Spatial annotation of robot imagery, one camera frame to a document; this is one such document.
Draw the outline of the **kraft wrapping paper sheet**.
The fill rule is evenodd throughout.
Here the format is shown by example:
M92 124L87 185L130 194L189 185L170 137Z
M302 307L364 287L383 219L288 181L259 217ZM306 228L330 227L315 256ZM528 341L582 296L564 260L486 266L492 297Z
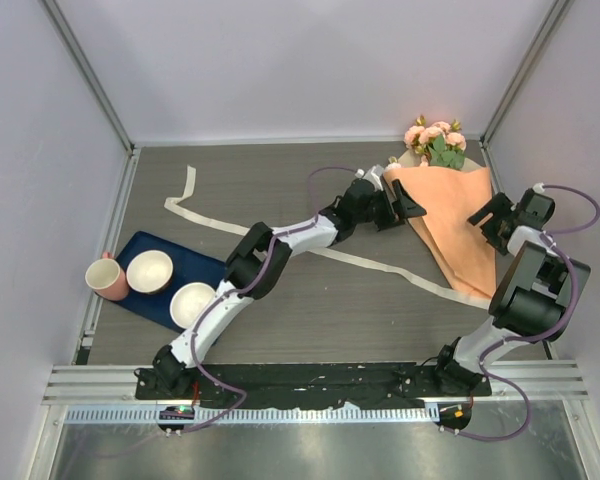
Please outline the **kraft wrapping paper sheet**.
M426 166L406 152L388 160L384 179L388 184L398 180L426 210L409 223L451 288L488 304L496 288L495 250L468 219L492 198L490 170L471 159L459 171Z

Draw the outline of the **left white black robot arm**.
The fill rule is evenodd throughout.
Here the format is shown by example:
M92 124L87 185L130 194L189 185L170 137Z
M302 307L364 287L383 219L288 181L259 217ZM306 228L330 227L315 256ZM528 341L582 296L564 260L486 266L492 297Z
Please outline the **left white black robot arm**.
M211 302L192 326L155 355L152 367L156 384L170 398L180 399L201 374L244 400L244 390L212 376L202 360L242 310L272 291L288 261L343 242L360 224L373 223L382 231L426 214L396 181L386 185L382 180L362 178L353 180L343 194L304 222L278 228L264 222L254 224L229 255L224 278Z

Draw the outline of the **cream ribbon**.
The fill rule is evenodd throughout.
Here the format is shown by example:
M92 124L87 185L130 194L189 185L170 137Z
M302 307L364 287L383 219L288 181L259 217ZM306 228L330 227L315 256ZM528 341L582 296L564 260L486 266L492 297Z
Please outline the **cream ribbon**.
M164 208L171 213L184 218L194 224L208 227L217 231L235 234L238 236L244 236L248 232L248 228L227 223L220 220L216 220L210 217L205 217L194 211L188 210L180 205L186 199L191 198L194 195L196 184L196 169L190 165L187 166L186 180L184 185L183 194L180 197L167 197L164 201ZM397 266L377 262L374 260L366 259L356 255L339 252L337 250L329 248L318 248L310 250L310 253L335 260L341 263L353 265L367 270L375 270L388 274L395 274L402 277L404 280L409 282L411 285L418 287L424 291L427 291L437 297L450 300L459 304L472 306L482 310L487 310L490 298L481 298L468 293L459 292L451 288L442 287L432 281L426 280L419 275L416 275L409 270L400 268Z

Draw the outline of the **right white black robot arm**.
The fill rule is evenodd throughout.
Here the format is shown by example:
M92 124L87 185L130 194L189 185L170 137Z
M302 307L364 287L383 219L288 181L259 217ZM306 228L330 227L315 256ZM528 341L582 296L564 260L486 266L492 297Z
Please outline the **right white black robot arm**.
M589 195L572 187L538 183L520 201L498 193L468 218L487 243L512 263L488 306L489 319L469 335L444 346L431 371L437 391L471 394L487 380L487 369L512 350L558 339L566 329L591 273L591 267L559 251L555 235L546 230L555 201L546 191L563 190L591 202L594 217L600 207Z

